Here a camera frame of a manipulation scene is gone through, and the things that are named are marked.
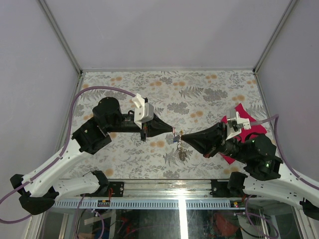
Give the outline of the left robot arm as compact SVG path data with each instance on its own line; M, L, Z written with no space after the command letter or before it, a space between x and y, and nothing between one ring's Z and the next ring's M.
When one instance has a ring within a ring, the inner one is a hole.
M63 179L62 176L111 143L112 132L139 133L142 141L173 132L173 127L154 113L154 107L147 99L137 95L132 100L135 110L123 114L116 98L101 99L92 109L93 117L73 132L66 146L33 172L13 175L10 182L20 194L22 208L31 215L38 215L55 202L72 196L108 196L110 183L100 170L74 179Z

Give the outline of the silver keyring bunch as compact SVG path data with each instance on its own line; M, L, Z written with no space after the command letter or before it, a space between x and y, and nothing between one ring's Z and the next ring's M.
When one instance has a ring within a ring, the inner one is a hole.
M181 142L179 142L176 146L176 151L179 159L184 162L186 160L186 151Z

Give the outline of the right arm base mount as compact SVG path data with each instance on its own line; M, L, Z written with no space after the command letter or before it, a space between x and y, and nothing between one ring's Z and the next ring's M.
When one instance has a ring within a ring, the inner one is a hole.
M242 198L245 194L243 182L212 179L210 185L210 195L213 198Z

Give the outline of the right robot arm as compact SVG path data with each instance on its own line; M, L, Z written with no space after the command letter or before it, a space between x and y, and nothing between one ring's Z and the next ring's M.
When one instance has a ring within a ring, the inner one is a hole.
M277 148L265 134L238 141L241 132L234 126L219 122L181 140L204 157L220 153L243 163L245 173L232 173L227 184L232 196L262 196L289 204L312 219L319 218L319 183L288 167L276 156Z

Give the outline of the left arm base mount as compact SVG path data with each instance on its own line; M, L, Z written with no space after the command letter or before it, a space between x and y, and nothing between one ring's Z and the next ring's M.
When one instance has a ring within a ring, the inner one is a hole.
M95 194L97 197L120 198L124 195L124 186L124 182L113 181L107 186L103 186Z

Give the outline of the blue tag key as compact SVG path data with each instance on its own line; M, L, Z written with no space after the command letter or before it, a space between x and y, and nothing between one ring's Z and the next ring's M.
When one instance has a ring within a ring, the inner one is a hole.
M175 143L175 142L179 142L179 135L177 135L177 136L175 136L175 137L173 138L173 143Z

